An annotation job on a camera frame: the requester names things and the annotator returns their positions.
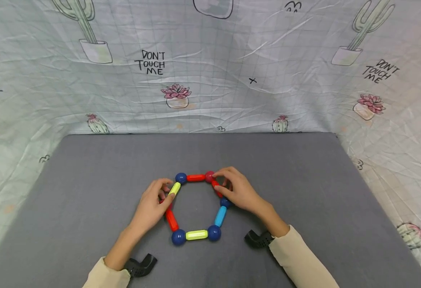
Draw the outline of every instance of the blue ball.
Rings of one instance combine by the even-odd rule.
[[[222,236],[222,231],[217,225],[211,225],[211,227],[207,229],[207,238],[210,241],[217,241],[220,239],[220,236]]]
[[[226,208],[229,208],[233,206],[233,203],[230,200],[228,200],[227,197],[222,197],[222,199],[220,199],[220,206],[225,206]]]
[[[179,173],[177,175],[175,175],[175,181],[179,182],[180,184],[185,184],[186,183],[186,174],[185,173]]]
[[[172,243],[174,243],[175,246],[183,245],[185,242],[186,236],[182,229],[176,230],[174,233],[172,233]]]

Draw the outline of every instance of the black plastic bracket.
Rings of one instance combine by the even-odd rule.
[[[268,247],[269,243],[273,241],[273,237],[271,237],[271,234],[268,231],[265,231],[259,236],[251,230],[244,236],[244,240],[250,247],[259,249]]]
[[[142,263],[133,258],[129,259],[124,268],[127,269],[131,277],[143,277],[150,274],[157,261],[153,255],[148,254],[143,258]]]

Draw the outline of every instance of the white fabric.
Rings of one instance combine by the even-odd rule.
[[[0,240],[67,134],[325,131],[421,264],[421,0],[58,1],[0,1]]]

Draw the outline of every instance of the left hand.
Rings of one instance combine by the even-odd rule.
[[[150,186],[143,192],[137,211],[135,211],[134,218],[132,218],[129,226],[140,231],[141,234],[147,233],[148,230],[153,228],[164,215],[172,200],[174,200],[174,193],[167,197],[164,194],[164,192],[170,191],[167,185],[172,183],[173,181],[167,178],[151,182]]]

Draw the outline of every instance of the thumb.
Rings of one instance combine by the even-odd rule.
[[[232,198],[233,198],[234,193],[233,193],[232,191],[229,191],[228,189],[226,189],[225,187],[220,186],[220,185],[215,186],[215,187],[214,187],[214,189],[215,189],[217,192],[222,193],[222,195],[223,195],[223,196],[227,197],[227,198],[228,198],[228,200],[230,200],[230,201],[232,201],[232,202],[233,202]]]
[[[175,193],[169,193],[166,199],[164,199],[164,201],[161,204],[159,204],[159,207],[161,207],[162,210],[166,211],[169,205],[172,204],[172,201],[174,200],[174,198],[175,198]]]

